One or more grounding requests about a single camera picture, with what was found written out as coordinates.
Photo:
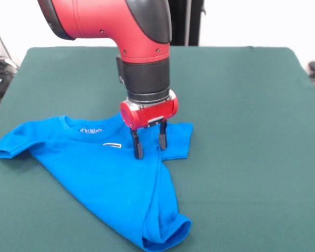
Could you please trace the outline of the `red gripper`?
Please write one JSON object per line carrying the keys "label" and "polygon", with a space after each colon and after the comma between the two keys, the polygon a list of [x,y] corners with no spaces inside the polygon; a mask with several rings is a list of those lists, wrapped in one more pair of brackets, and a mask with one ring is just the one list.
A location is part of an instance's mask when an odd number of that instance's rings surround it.
{"label": "red gripper", "polygon": [[155,103],[134,103],[129,99],[120,103],[122,120],[130,128],[133,140],[134,157],[137,160],[143,159],[143,149],[137,130],[146,128],[151,124],[160,123],[159,145],[162,151],[167,148],[167,119],[176,115],[179,108],[179,101],[173,90],[170,90],[169,97]]}

